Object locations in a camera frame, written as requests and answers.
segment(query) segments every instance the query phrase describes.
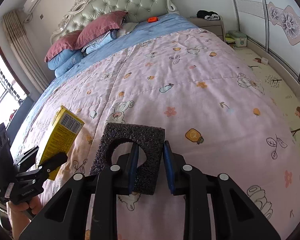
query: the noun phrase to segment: window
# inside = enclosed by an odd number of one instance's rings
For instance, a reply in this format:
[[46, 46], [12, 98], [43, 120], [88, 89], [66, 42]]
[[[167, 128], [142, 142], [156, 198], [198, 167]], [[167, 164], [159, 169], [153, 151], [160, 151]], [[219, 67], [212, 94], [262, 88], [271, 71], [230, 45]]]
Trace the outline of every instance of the window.
[[0, 124], [9, 125], [27, 94], [0, 48]]

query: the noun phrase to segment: black cloth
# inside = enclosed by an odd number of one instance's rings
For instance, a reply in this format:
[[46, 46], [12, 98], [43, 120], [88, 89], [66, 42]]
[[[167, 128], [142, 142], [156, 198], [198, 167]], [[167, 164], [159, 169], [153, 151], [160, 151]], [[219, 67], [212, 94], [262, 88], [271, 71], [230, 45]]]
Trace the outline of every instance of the black cloth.
[[205, 10], [200, 10], [197, 12], [197, 18], [202, 18], [206, 20], [219, 20], [220, 17], [216, 12], [213, 11], [205, 11]]

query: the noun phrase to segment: barcode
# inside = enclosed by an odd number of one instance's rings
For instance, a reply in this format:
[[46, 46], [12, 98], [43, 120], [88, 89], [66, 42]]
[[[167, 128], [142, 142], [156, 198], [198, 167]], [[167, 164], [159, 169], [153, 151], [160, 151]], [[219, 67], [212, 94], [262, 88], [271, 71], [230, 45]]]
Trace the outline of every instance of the barcode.
[[69, 114], [66, 114], [61, 121], [61, 125], [68, 128], [70, 131], [77, 133], [77, 130], [80, 128], [81, 123]]

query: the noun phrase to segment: green lunch box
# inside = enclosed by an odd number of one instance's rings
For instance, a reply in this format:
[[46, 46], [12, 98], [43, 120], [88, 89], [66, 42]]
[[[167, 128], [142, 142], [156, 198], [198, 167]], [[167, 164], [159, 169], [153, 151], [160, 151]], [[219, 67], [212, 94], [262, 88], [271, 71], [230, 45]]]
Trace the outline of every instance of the green lunch box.
[[235, 40], [236, 47], [247, 46], [247, 35], [239, 31], [229, 31], [230, 38]]

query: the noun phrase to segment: yellow box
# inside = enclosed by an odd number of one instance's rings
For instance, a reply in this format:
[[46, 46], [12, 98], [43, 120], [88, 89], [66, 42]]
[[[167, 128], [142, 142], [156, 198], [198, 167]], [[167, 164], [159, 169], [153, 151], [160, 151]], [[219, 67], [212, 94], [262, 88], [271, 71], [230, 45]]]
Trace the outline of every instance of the yellow box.
[[[70, 110], [61, 106], [44, 135], [36, 157], [36, 166], [44, 163], [59, 152], [68, 154], [84, 122]], [[49, 173], [49, 179], [55, 180], [60, 167]]]

